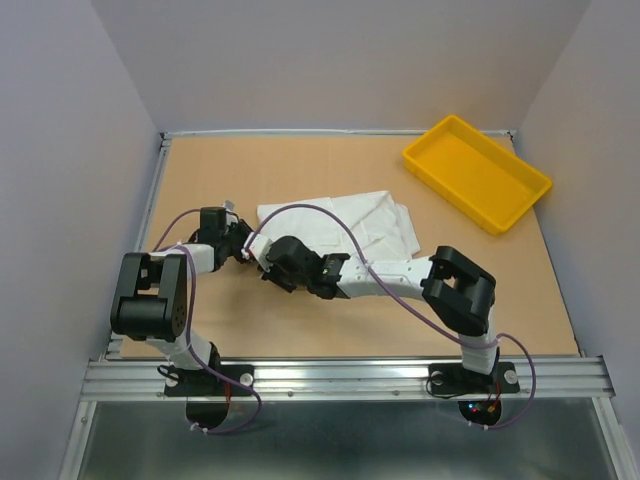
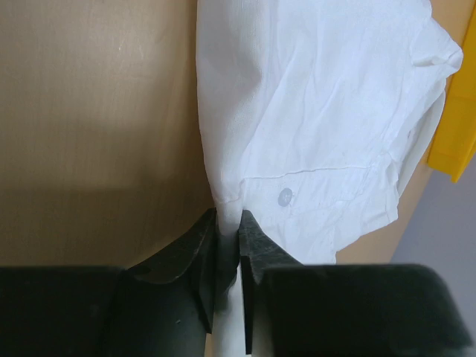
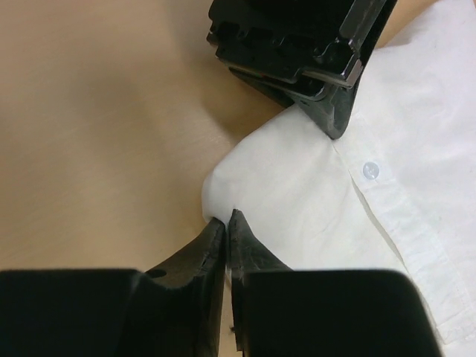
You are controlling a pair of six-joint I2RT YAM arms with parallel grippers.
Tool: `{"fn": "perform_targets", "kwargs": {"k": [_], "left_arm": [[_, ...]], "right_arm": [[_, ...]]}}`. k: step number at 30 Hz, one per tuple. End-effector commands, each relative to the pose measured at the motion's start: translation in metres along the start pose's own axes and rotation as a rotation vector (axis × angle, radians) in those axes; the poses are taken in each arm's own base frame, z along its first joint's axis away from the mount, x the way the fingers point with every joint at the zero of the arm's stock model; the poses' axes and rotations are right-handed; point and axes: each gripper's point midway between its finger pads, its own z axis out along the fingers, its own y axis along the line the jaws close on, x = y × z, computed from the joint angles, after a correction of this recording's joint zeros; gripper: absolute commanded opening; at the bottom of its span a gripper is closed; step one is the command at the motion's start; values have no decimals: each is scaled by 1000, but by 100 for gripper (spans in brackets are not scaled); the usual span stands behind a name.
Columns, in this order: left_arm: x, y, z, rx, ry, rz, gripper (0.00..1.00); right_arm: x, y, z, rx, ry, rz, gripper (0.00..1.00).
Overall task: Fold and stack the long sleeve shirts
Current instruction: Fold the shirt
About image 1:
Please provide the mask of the white long sleeve shirt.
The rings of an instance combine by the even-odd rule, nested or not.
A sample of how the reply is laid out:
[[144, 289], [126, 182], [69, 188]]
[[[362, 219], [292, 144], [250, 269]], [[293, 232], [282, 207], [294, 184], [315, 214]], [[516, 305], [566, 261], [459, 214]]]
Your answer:
[[319, 255], [354, 255], [350, 240], [354, 236], [370, 261], [409, 260], [421, 250], [408, 208], [396, 203], [386, 190], [297, 200], [295, 204], [295, 209], [272, 220], [267, 217], [281, 206], [258, 206], [258, 220], [266, 224], [261, 233], [272, 240], [294, 236]]

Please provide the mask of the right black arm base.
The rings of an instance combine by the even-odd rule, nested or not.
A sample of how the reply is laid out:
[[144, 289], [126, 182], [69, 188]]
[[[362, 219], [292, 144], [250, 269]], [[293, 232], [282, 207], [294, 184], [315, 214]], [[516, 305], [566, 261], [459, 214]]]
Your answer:
[[430, 392], [435, 396], [520, 392], [518, 375], [512, 362], [499, 362], [490, 374], [472, 372], [460, 363], [437, 363], [428, 367]]

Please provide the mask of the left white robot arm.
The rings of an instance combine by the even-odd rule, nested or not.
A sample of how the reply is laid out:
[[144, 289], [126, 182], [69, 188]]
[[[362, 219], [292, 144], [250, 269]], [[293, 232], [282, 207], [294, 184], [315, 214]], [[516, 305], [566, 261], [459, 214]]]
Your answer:
[[151, 252], [125, 254], [110, 313], [111, 329], [144, 342], [168, 361], [158, 367], [167, 394], [229, 391], [222, 380], [220, 356], [211, 342], [187, 326], [191, 313], [188, 288], [198, 275], [218, 271], [228, 258], [240, 263], [241, 248], [251, 228], [234, 205], [202, 207], [199, 227], [185, 243]]

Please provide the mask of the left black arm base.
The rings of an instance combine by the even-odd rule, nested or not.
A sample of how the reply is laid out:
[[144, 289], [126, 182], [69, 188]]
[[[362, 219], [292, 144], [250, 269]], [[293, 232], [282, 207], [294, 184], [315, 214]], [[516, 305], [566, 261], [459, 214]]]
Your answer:
[[250, 393], [238, 386], [229, 386], [205, 370], [185, 370], [174, 365], [159, 365], [157, 372], [164, 378], [167, 397], [249, 397]]

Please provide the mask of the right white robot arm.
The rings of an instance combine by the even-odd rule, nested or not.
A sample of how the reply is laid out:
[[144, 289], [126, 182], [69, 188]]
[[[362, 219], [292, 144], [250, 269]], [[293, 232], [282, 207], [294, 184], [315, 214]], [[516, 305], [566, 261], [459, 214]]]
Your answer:
[[460, 378], [482, 390], [497, 376], [499, 347], [491, 324], [496, 280], [458, 250], [440, 246], [430, 257], [369, 261], [359, 254], [319, 255], [301, 240], [263, 235], [246, 246], [262, 278], [292, 292], [301, 287], [324, 299], [389, 296], [407, 307], [426, 302], [461, 347]]

